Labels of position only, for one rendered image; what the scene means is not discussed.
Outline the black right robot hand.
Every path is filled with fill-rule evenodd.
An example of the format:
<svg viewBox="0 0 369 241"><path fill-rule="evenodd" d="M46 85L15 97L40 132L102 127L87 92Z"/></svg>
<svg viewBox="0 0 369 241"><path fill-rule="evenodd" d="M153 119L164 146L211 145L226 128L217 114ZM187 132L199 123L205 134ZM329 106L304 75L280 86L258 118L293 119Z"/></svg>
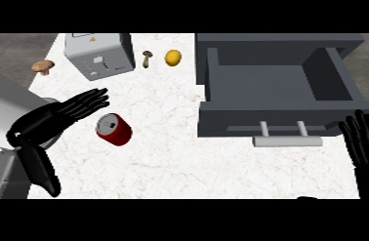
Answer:
<svg viewBox="0 0 369 241"><path fill-rule="evenodd" d="M345 149L354 166L358 197L369 200L369 114L360 109L338 122Z"/></svg>

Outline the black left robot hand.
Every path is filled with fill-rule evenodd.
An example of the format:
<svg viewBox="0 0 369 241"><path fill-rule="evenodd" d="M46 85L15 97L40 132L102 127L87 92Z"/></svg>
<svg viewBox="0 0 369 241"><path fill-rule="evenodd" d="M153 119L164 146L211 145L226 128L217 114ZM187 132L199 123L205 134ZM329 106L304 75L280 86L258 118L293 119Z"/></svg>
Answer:
<svg viewBox="0 0 369 241"><path fill-rule="evenodd" d="M17 138L19 158L32 184L38 185L51 197L60 194L60 181L41 146L51 138L97 110L109 106L107 89L91 89L63 102L48 103L25 115L28 123L23 135Z"/></svg>

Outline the red can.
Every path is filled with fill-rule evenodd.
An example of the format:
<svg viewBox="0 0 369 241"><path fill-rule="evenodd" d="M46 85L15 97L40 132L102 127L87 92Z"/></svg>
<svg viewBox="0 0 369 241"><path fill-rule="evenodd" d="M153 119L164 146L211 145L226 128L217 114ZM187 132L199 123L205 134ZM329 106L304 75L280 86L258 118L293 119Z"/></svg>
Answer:
<svg viewBox="0 0 369 241"><path fill-rule="evenodd" d="M130 125L115 113L107 113L99 118L94 130L97 136L116 146L124 145L133 136Z"/></svg>

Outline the dark grey open drawer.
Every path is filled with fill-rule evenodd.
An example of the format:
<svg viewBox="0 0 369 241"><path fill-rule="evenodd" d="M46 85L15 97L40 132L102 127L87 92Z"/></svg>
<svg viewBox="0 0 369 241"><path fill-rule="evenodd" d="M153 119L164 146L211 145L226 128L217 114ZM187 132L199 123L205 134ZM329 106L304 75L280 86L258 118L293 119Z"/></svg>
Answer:
<svg viewBox="0 0 369 241"><path fill-rule="evenodd" d="M208 49L206 100L200 102L200 137L252 137L265 122L273 136L295 136L302 122L311 136L339 134L338 122L357 109L369 113L333 48L319 48L298 65L223 65Z"/></svg>

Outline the large brown mushroom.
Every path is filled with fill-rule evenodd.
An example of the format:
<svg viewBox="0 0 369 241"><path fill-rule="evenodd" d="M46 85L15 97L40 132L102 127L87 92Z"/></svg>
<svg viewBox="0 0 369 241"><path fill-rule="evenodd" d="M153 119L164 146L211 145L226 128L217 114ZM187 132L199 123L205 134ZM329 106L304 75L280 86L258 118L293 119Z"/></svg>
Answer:
<svg viewBox="0 0 369 241"><path fill-rule="evenodd" d="M54 66L54 62L51 60L40 60L38 62L32 64L31 71L46 76L53 66Z"/></svg>

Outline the grey toaster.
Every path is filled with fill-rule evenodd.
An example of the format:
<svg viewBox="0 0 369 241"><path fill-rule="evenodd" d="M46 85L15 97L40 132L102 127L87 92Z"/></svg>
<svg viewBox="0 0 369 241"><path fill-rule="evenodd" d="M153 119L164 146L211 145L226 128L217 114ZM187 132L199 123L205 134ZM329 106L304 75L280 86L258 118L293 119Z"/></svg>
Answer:
<svg viewBox="0 0 369 241"><path fill-rule="evenodd" d="M130 33L66 33L63 54L90 81L136 68Z"/></svg>

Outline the yellow lemon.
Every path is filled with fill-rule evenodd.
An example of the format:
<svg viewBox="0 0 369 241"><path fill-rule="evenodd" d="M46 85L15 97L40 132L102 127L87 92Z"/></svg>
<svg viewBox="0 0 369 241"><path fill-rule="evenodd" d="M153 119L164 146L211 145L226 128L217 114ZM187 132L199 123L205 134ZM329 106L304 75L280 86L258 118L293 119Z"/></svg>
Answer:
<svg viewBox="0 0 369 241"><path fill-rule="evenodd" d="M169 50L164 57L168 66L175 66L181 61L181 53L177 50Z"/></svg>

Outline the dark grey cabinet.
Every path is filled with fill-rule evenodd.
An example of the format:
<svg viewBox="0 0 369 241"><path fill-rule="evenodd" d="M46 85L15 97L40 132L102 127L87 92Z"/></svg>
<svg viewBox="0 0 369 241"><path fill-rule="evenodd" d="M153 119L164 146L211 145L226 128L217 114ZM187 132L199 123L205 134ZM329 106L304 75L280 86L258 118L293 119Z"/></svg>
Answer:
<svg viewBox="0 0 369 241"><path fill-rule="evenodd" d="M363 42L358 33L196 33L196 84L205 84L208 49L221 65L293 65L319 48L333 48L344 59Z"/></svg>

